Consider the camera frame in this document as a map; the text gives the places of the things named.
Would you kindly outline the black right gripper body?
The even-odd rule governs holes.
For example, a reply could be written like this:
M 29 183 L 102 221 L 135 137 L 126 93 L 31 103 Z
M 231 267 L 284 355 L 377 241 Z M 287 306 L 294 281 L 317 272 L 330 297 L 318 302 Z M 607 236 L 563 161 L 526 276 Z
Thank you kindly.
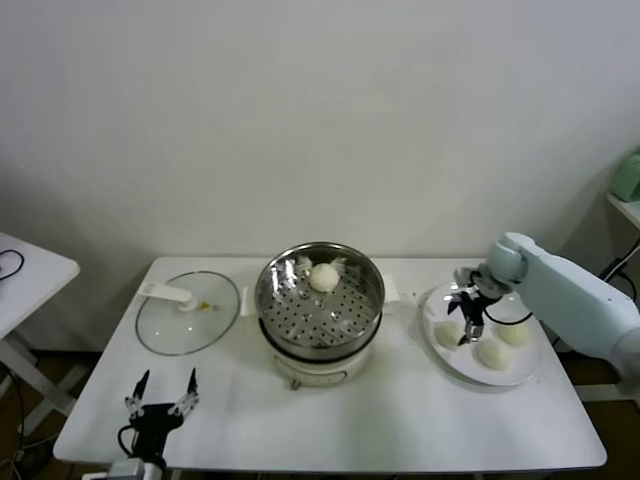
M 462 291 L 458 296 L 465 321 L 474 326 L 483 326 L 484 311 L 493 304 L 493 299 L 486 297 L 479 292 L 469 293 L 467 291 Z

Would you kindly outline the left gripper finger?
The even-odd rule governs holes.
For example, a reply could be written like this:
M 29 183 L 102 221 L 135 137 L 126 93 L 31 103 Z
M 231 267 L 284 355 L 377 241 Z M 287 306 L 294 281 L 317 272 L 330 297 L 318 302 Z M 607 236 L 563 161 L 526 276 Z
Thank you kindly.
M 133 393 L 125 398 L 129 418 L 135 419 L 143 415 L 142 398 L 149 380 L 150 371 L 146 370 L 141 379 L 135 384 Z
M 175 402 L 168 413 L 177 417 L 188 417 L 199 403 L 198 382 L 196 369 L 193 368 L 187 385 L 186 393 Z

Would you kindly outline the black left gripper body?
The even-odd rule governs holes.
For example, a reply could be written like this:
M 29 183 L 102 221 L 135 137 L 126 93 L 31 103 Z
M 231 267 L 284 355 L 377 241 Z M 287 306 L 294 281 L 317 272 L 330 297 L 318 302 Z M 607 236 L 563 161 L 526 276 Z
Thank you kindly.
M 132 454 L 138 458 L 161 458 L 168 436 L 183 425 L 183 415 L 171 413 L 171 403 L 142 407 L 143 414 L 130 421 L 136 432 Z

